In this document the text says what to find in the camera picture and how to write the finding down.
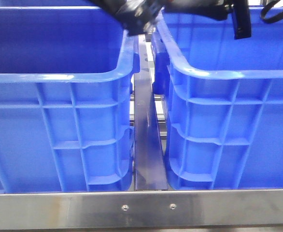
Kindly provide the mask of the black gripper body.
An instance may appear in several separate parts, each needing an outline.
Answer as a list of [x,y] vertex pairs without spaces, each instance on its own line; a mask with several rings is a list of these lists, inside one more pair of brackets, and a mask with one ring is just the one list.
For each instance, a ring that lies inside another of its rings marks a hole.
[[228,15],[227,0],[92,0],[91,3],[117,20],[129,36],[150,33],[162,9],[219,21]]

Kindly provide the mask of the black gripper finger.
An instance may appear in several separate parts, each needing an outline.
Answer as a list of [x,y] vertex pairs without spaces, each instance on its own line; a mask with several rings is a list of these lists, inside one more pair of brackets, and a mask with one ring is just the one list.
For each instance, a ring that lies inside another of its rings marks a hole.
[[232,22],[235,40],[250,38],[251,18],[247,0],[232,0]]

